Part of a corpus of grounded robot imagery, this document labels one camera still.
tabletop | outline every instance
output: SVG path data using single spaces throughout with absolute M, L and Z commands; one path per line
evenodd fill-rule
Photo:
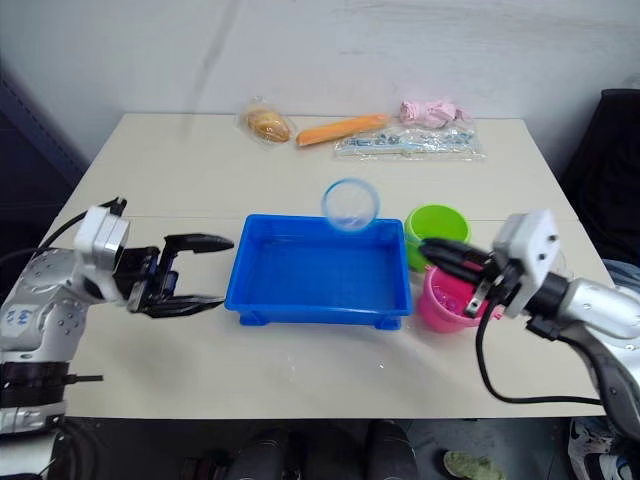
M 295 118 L 299 126 L 325 118 Z M 488 248 L 513 212 L 550 208 L 569 276 L 610 279 L 582 225 L 520 120 L 479 120 L 482 162 L 342 162 L 332 146 L 265 150 L 232 116 L 129 114 L 114 131 L 54 226 L 115 195 L 129 200 L 128 246 L 162 246 L 173 233 L 239 241 L 249 213 L 320 214 L 326 187 L 345 176 L 370 181 L 381 215 L 447 203 L 470 219 Z M 59 242 L 70 246 L 73 231 Z M 178 293 L 222 295 L 235 250 L 181 254 Z M 414 299 L 420 275 L 411 276 Z M 69 414 L 136 418 L 463 418 L 601 414 L 574 404 L 507 405 L 485 390 L 474 331 L 442 335 L 417 315 L 397 332 L 349 325 L 243 327 L 220 306 L 153 320 L 113 305 L 92 307 L 72 370 L 105 381 L 67 389 Z M 486 358 L 496 388 L 511 396 L 595 396 L 584 364 L 563 344 L 493 321 Z

pink cup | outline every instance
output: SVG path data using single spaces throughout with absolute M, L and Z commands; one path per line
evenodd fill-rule
M 487 308 L 484 301 L 476 318 L 469 318 L 463 312 L 473 297 L 473 286 L 436 267 L 427 268 L 424 290 L 418 300 L 418 311 L 425 323 L 440 333 L 455 333 L 468 327 L 477 327 Z M 491 319 L 502 315 L 495 309 Z

carrot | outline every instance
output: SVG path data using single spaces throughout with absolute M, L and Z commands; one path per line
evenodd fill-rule
M 366 132 L 367 130 L 375 130 L 382 128 L 389 123 L 389 116 L 379 115 L 363 115 L 362 117 L 350 118 L 321 127 L 309 128 L 300 132 L 296 138 L 298 146 L 313 145 L 315 143 L 328 142 L 337 140 L 338 138 L 353 135 L 358 132 Z

pink toy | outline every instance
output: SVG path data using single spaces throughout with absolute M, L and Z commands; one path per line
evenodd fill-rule
M 404 125 L 423 125 L 429 128 L 441 128 L 456 118 L 469 120 L 469 115 L 447 100 L 418 103 L 402 102 L 400 120 Z
M 463 311 L 473 297 L 473 287 L 462 280 L 447 275 L 436 267 L 427 268 L 424 290 L 418 300 L 418 311 L 425 323 L 440 333 L 455 333 L 468 327 L 477 327 L 487 308 L 485 300 L 478 310 L 476 318 L 469 318 Z M 491 318 L 502 316 L 499 309 L 494 310 Z

blue plastic tray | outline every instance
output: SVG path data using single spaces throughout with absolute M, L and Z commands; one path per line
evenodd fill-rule
M 323 217 L 250 215 L 227 300 L 243 325 L 346 323 L 397 330 L 411 313 L 402 223 L 340 232 Z

